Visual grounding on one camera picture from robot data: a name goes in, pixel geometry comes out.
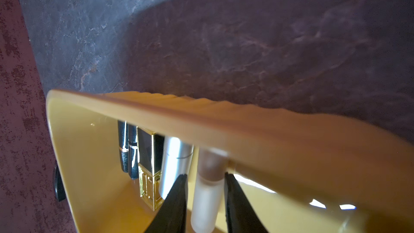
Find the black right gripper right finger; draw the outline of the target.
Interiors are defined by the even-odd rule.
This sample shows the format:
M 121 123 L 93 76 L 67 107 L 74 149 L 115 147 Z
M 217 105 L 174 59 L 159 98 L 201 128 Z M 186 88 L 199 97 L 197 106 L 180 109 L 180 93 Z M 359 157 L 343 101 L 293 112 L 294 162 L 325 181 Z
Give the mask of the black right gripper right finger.
M 224 196 L 229 233 L 268 233 L 233 174 L 225 173 Z

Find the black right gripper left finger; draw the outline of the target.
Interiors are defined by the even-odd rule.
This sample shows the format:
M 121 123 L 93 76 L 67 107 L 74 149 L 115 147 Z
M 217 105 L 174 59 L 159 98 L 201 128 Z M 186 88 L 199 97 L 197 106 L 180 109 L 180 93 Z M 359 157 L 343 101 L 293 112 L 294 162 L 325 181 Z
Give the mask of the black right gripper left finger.
M 187 223 L 188 176 L 179 175 L 163 205 L 145 233 L 185 233 Z

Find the beige lipstick tube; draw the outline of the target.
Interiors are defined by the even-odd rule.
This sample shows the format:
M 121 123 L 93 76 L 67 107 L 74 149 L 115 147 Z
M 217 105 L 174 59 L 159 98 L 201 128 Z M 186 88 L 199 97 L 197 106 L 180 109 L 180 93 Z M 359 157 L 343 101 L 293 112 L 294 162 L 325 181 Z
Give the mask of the beige lipstick tube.
M 227 165 L 226 157 L 205 149 L 199 150 L 191 211 L 191 226 L 196 233 L 212 233 L 215 229 Z

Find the silver pink lipstick tube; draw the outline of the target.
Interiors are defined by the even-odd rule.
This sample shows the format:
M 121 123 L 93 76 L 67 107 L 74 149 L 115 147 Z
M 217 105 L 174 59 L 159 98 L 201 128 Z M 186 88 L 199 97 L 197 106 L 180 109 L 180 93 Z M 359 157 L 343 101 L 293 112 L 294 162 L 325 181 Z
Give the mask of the silver pink lipstick tube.
M 177 177 L 189 174 L 194 146 L 177 137 L 165 137 L 159 193 L 165 200 Z

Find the gold black square lipstick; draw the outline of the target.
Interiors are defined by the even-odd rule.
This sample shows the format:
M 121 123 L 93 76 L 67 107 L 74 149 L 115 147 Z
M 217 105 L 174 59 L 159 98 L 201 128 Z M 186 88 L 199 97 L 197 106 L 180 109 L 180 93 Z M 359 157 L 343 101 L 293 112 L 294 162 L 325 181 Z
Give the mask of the gold black square lipstick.
M 138 128 L 140 197 L 156 211 L 163 203 L 159 193 L 165 137 Z

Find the black lipstick short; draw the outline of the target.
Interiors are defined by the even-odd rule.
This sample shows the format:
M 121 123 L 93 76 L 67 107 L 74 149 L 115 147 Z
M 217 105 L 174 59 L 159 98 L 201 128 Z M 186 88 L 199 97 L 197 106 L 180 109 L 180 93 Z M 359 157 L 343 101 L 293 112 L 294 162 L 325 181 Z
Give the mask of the black lipstick short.
M 139 148 L 138 148 L 138 128 L 128 125 L 128 174 L 131 179 L 139 178 Z

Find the black lipstick with gold band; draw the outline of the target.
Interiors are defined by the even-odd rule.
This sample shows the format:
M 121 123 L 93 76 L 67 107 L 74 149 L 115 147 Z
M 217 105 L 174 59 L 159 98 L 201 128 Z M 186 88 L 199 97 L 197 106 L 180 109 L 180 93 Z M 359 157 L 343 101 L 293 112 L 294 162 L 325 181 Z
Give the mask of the black lipstick with gold band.
M 118 120 L 118 139 L 121 169 L 128 173 L 128 125 L 125 121 Z

